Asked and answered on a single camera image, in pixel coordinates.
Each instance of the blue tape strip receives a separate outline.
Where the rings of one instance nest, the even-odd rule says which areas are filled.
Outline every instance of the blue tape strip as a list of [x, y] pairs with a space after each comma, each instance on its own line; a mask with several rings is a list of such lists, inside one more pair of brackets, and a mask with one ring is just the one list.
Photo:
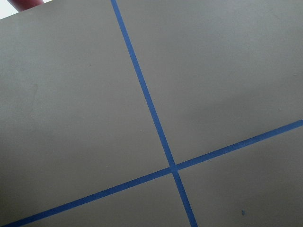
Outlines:
[[58, 213], [61, 213], [63, 211], [66, 211], [66, 210], [70, 210], [72, 208], [75, 208], [77, 206], [83, 205], [85, 203], [92, 202], [94, 200], [98, 200], [98, 199], [106, 197], [108, 195], [111, 195], [111, 194], [123, 191], [125, 189], [137, 186], [137, 185], [145, 183], [147, 181], [154, 180], [154, 179], [156, 179], [158, 177], [161, 177], [161, 176], [164, 176], [164, 175], [167, 175], [167, 174], [170, 174], [170, 173], [171, 173], [171, 169], [170, 168], [165, 168], [165, 169], [159, 170], [157, 172], [154, 172], [152, 174], [148, 174], [148, 175], [139, 177], [137, 179], [128, 181], [126, 183], [117, 185], [115, 187], [106, 189], [104, 191], [101, 191], [101, 192], [89, 195], [87, 197], [75, 200], [73, 202], [66, 203], [66, 204], [61, 205], [59, 207], [55, 207], [55, 208], [52, 208], [50, 210], [46, 210], [44, 212], [32, 215], [32, 216], [24, 218], [24, 219], [21, 219], [19, 221], [12, 222], [12, 223], [4, 225], [2, 227], [19, 227], [19, 226], [23, 226], [23, 225], [29, 224], [31, 222], [38, 221], [40, 219], [52, 216], [54, 214], [58, 214]]
[[192, 209], [190, 207], [190, 204], [189, 204], [187, 195], [185, 193], [182, 181], [181, 181], [180, 176], [178, 174], [178, 170], [176, 169], [174, 158], [173, 158], [173, 156], [171, 154], [168, 142], [166, 140], [163, 128], [161, 126], [160, 120], [159, 120], [157, 112], [156, 112], [156, 108], [155, 108], [155, 106], [154, 106], [154, 104], [152, 102], [151, 95], [150, 95], [150, 93], [148, 91], [148, 88], [147, 88], [147, 85], [145, 83], [145, 80], [144, 80], [144, 77], [143, 77], [140, 65], [138, 63], [136, 54], [134, 52], [131, 40], [130, 40], [130, 38], [128, 36], [128, 32], [126, 30], [124, 21], [122, 19], [119, 7], [117, 5], [116, 0], [111, 0], [111, 3], [112, 3], [112, 6], [113, 6], [113, 9], [115, 11], [115, 14], [116, 14], [116, 17], [117, 17], [117, 21], [119, 23], [119, 26], [120, 26], [120, 29], [121, 29], [121, 32], [122, 32], [125, 44], [127, 46], [129, 55], [130, 55], [131, 60], [133, 62], [135, 72], [136, 72], [137, 77], [139, 79], [139, 82], [140, 82], [140, 85], [141, 85], [141, 88], [142, 88], [142, 91], [143, 91], [146, 103], [147, 103], [148, 108], [149, 108], [149, 110], [151, 112], [151, 116], [152, 116], [153, 122], [154, 122], [154, 124], [156, 126], [156, 129], [157, 129], [157, 132], [158, 132], [161, 144], [163, 146], [163, 149], [164, 149], [164, 152], [165, 152], [165, 155], [166, 155], [166, 158], [167, 158], [167, 161], [168, 161], [169, 166], [171, 167], [172, 173], [174, 175], [174, 179], [175, 179], [175, 182], [176, 182], [179, 194], [181, 196], [181, 199], [183, 201], [184, 208], [185, 208], [187, 216], [188, 216], [188, 220], [189, 220], [189, 222], [190, 222], [190, 224], [191, 224], [192, 227], [196, 227], [197, 223], [196, 223], [196, 219], [195, 219], [194, 213], [193, 213], [193, 211], [192, 211]]
[[177, 164], [177, 169], [180, 170], [180, 169], [184, 169], [184, 168], [189, 167], [189, 166], [193, 166], [195, 164], [207, 161], [207, 160], [212, 159], [214, 157], [224, 155], [224, 154], [229, 153], [229, 152], [234, 151], [234, 150], [238, 150], [240, 148], [243, 148], [243, 147], [246, 147], [248, 145], [260, 142], [262, 140], [266, 140], [270, 137], [279, 135], [281, 133], [284, 133], [286, 131], [290, 131], [292, 129], [295, 129], [295, 128], [298, 128], [298, 127], [301, 127], [301, 126], [303, 126], [303, 120], [299, 120], [297, 122], [282, 126], [281, 128], [274, 129], [272, 131], [268, 131], [268, 132], [265, 132], [261, 135], [252, 137], [248, 140], [244, 140], [244, 141], [241, 141], [239, 143], [235, 143], [235, 144], [232, 144], [230, 146], [221, 148], [219, 150], [215, 150], [213, 152], [210, 152], [208, 154], [201, 155], [201, 156], [193, 158], [191, 160], [182, 162], [180, 164]]

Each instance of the blue tape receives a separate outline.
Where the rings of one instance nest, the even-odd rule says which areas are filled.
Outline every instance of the blue tape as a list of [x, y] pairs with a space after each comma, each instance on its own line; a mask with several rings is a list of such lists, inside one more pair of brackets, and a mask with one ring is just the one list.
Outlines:
[[144, 80], [144, 77], [143, 77], [140, 65], [138, 63], [136, 54], [134, 52], [131, 40], [130, 40], [130, 38], [128, 36], [128, 32], [126, 30], [124, 21], [122, 19], [119, 7], [117, 5], [116, 0], [111, 0], [111, 2], [112, 2], [113, 9], [115, 11], [115, 14], [116, 14], [116, 17], [117, 17], [117, 21], [119, 23], [119, 26], [120, 26], [120, 29], [121, 29], [121, 32], [122, 32], [122, 35], [123, 35], [123, 38], [124, 38], [125, 44], [127, 46], [129, 55], [130, 55], [131, 60], [133, 62], [135, 72], [136, 72], [137, 77], [139, 79], [139, 83], [140, 83], [141, 89], [143, 91], [146, 103], [147, 103], [148, 108], [149, 108], [149, 110], [151, 112], [151, 116], [152, 116], [153, 122], [154, 122], [154, 124], [156, 126], [156, 129], [157, 129], [157, 132], [158, 132], [161, 144], [162, 144], [163, 149], [164, 149], [164, 153], [166, 155], [167, 161], [168, 161], [169, 166], [170, 166], [170, 168], [172, 170], [172, 173], [174, 175], [174, 179], [175, 179], [175, 182], [176, 182], [179, 194], [181, 196], [182, 202], [184, 204], [184, 208], [185, 208], [185, 211], [187, 213], [187, 217], [189, 219], [189, 222], [190, 222], [191, 226], [192, 227], [196, 227], [197, 223], [196, 223], [196, 219], [195, 219], [194, 213], [193, 213], [193, 211], [192, 211], [192, 209], [190, 207], [190, 204], [189, 204], [188, 198], [186, 196], [186, 193], [185, 193], [185, 190], [184, 190], [181, 178], [179, 176], [178, 170], [175, 168], [176, 165], [175, 165], [174, 158], [172, 156], [172, 153], [170, 151], [168, 142], [166, 140], [163, 128], [162, 128], [160, 120], [158, 118], [158, 115], [157, 115], [157, 112], [156, 112], [156, 108], [155, 108], [155, 106], [154, 106], [154, 104], [152, 102], [151, 95], [150, 95], [150, 93], [148, 91], [148, 88], [147, 88], [147, 85], [145, 83], [145, 80]]
[[70, 210], [72, 208], [78, 207], [78, 206], [83, 205], [85, 203], [92, 202], [94, 200], [98, 200], [98, 199], [106, 197], [108, 195], [111, 195], [111, 194], [123, 191], [125, 189], [137, 186], [137, 185], [145, 183], [147, 181], [154, 180], [154, 179], [156, 179], [158, 177], [161, 177], [161, 176], [164, 176], [164, 175], [167, 175], [167, 174], [170, 174], [170, 173], [171, 173], [171, 169], [170, 168], [165, 168], [165, 169], [159, 170], [157, 172], [154, 172], [152, 174], [148, 174], [148, 175], [139, 177], [137, 179], [128, 181], [126, 183], [117, 185], [115, 187], [106, 189], [104, 191], [101, 191], [101, 192], [89, 195], [87, 197], [84, 197], [84, 198], [81, 198], [81, 199], [78, 199], [78, 200], [66, 203], [66, 204], [61, 205], [59, 207], [55, 207], [55, 208], [52, 208], [50, 210], [46, 210], [44, 212], [32, 215], [32, 216], [24, 218], [24, 219], [21, 219], [19, 221], [12, 222], [12, 223], [4, 225], [2, 227], [19, 227], [19, 226], [23, 226], [23, 225], [29, 224], [31, 222], [38, 221], [40, 219], [52, 216], [54, 214], [58, 214], [58, 213], [61, 213], [63, 211], [66, 211], [66, 210]]
[[214, 157], [224, 155], [224, 154], [229, 153], [229, 152], [234, 151], [234, 150], [238, 150], [240, 148], [243, 148], [243, 147], [246, 147], [248, 145], [260, 142], [262, 140], [266, 140], [270, 137], [279, 135], [281, 133], [284, 133], [286, 131], [290, 131], [292, 129], [295, 129], [295, 128], [298, 128], [298, 127], [301, 127], [301, 126], [303, 126], [303, 120], [299, 120], [297, 122], [282, 126], [281, 128], [277, 128], [277, 129], [274, 129], [272, 131], [265, 132], [261, 135], [252, 137], [248, 140], [244, 140], [244, 141], [241, 141], [239, 143], [235, 143], [235, 144], [229, 145], [227, 147], [221, 148], [219, 150], [215, 150], [213, 152], [210, 152], [208, 154], [201, 155], [201, 156], [193, 158], [191, 160], [182, 162], [180, 164], [177, 164], [177, 169], [180, 170], [180, 169], [184, 169], [184, 168], [189, 167], [189, 166], [193, 166], [195, 164], [207, 161], [207, 160], [212, 159]]

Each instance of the floor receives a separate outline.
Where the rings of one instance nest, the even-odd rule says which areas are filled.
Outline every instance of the floor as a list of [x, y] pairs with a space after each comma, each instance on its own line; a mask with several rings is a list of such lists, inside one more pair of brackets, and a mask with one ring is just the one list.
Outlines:
[[301, 227], [302, 12], [53, 0], [0, 20], [0, 226]]

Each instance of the gray floor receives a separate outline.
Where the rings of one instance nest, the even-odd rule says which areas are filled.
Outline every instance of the gray floor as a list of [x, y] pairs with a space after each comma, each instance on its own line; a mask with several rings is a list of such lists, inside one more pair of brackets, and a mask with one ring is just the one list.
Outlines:
[[[303, 1], [117, 3], [176, 163], [302, 119]], [[0, 226], [169, 167], [110, 0], [0, 31]], [[302, 226], [302, 136], [181, 170], [198, 226]], [[28, 226], [190, 223], [168, 174]]]

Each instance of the red cylinder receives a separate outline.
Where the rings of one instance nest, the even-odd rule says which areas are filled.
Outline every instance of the red cylinder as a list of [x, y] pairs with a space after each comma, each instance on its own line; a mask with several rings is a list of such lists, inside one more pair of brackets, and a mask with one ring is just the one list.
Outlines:
[[8, 2], [18, 11], [21, 12], [26, 9], [43, 4], [42, 0], [8, 0]]

